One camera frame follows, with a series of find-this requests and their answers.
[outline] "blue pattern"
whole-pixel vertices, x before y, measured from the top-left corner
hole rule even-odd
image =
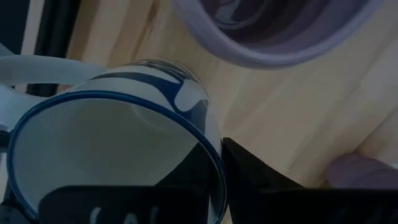
[[[192,76],[189,72],[182,70],[180,67],[172,65],[167,62],[163,62],[160,60],[146,60],[146,61],[138,61],[130,63],[129,65],[140,65],[147,66],[150,68],[154,68],[164,72],[174,79],[178,80],[178,83],[167,81],[163,78],[155,77],[151,74],[145,73],[137,73],[137,72],[116,72],[116,73],[107,73],[104,75],[97,76],[93,79],[100,78],[128,78],[132,80],[136,80],[139,82],[143,82],[146,84],[150,84],[156,89],[158,89],[170,103],[174,111],[188,120],[192,125],[194,125],[200,132],[205,133],[206,129],[206,114],[208,107],[208,100],[200,100],[192,109],[189,111],[180,111],[175,105],[175,98],[177,97],[178,92],[181,90],[183,86],[184,80],[192,80],[194,82],[198,81]]]
[[[204,137],[204,135],[202,135],[199,130],[190,125],[190,123],[187,120],[183,119],[180,116],[177,116],[174,112],[158,104],[155,104],[151,101],[143,100],[136,96],[113,92],[113,91],[75,91],[71,93],[64,93],[49,98],[48,100],[45,100],[35,105],[26,114],[24,114],[23,117],[18,121],[13,132],[11,133],[11,139],[9,142],[9,153],[7,153],[7,161],[9,161],[7,162],[7,169],[9,172],[11,189],[15,193],[18,200],[21,201],[23,207],[27,209],[28,216],[30,216],[31,218],[39,218],[39,214],[29,205],[29,203],[22,195],[22,192],[16,181],[14,154],[15,154],[16,142],[19,138],[21,131],[24,129],[24,126],[30,121],[31,118],[55,105],[59,105],[60,103],[69,102],[73,100],[93,99],[93,98],[125,101],[129,103],[134,103],[139,106],[143,106],[153,111],[157,111],[158,113],[180,124],[183,128],[185,128],[187,131],[193,134],[198,139],[198,141],[203,145],[204,149],[209,153],[210,157],[215,163],[216,171],[220,177],[220,182],[221,182],[220,200],[222,200],[221,202],[222,204],[220,206],[222,209],[218,212],[217,214],[218,218],[217,221],[215,221],[215,223],[221,223],[222,218],[227,209],[226,179],[225,179],[224,167],[221,157],[218,155],[216,149],[212,146],[211,142],[209,142],[208,139]]]

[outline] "blue and white mug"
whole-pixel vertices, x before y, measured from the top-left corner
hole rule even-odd
[[[216,177],[208,223],[221,222],[221,137],[193,73],[163,60],[105,70],[35,55],[0,57],[0,70],[0,124],[11,132],[9,179],[33,217],[40,200],[60,187],[156,185],[200,146]],[[21,83],[74,86],[41,98],[9,88]]]

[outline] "mug handle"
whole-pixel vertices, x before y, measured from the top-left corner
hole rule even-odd
[[[65,58],[0,54],[0,125],[14,128],[22,115],[46,98],[20,93],[9,86],[31,83],[74,85],[89,80],[105,68]]]

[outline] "blue rim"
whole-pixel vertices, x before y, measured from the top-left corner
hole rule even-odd
[[[7,153],[7,170],[10,179],[11,188],[14,191],[16,197],[24,206],[25,209],[34,217],[38,218],[39,214],[27,203],[25,198],[22,196],[21,191],[16,183],[16,178],[14,174],[14,164],[13,164],[13,157],[14,157],[14,148],[16,145],[16,141],[21,133],[21,130],[26,125],[26,123],[35,115],[39,114],[41,111],[46,110],[50,107],[58,105],[60,103],[65,103],[72,100],[80,100],[80,99],[89,99],[89,98],[101,98],[101,99],[108,99],[108,100],[119,100],[123,102],[133,103],[135,105],[143,106],[147,109],[160,113],[167,118],[175,121],[191,134],[193,134],[198,141],[203,145],[203,147],[207,150],[208,154],[211,157],[214,165],[216,166],[216,170],[218,171],[218,175],[221,179],[221,184],[224,190],[224,202],[223,202],[223,209],[220,214],[218,214],[218,218],[215,221],[216,224],[221,223],[225,212],[226,212],[226,181],[225,181],[225,173],[224,173],[224,164],[221,160],[221,157],[218,155],[216,149],[211,145],[211,143],[207,140],[204,135],[202,135],[197,128],[192,126],[187,120],[183,119],[179,115],[175,114],[168,109],[165,109],[162,106],[159,106],[151,101],[144,100],[142,98],[138,98],[136,96],[118,93],[114,91],[102,91],[102,90],[88,90],[88,91],[76,91],[71,93],[62,94],[59,96],[55,96],[48,100],[45,100],[33,108],[31,108],[27,113],[25,113],[22,118],[16,124],[14,130],[11,132],[11,138],[9,143],[9,150]]]

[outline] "wooden table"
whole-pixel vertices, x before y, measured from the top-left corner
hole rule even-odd
[[[209,92],[224,136],[313,187],[331,160],[356,150],[398,105],[397,11],[398,1],[386,0],[354,36],[315,60],[251,70],[199,46],[170,0],[82,0],[68,57],[107,67],[182,62]]]

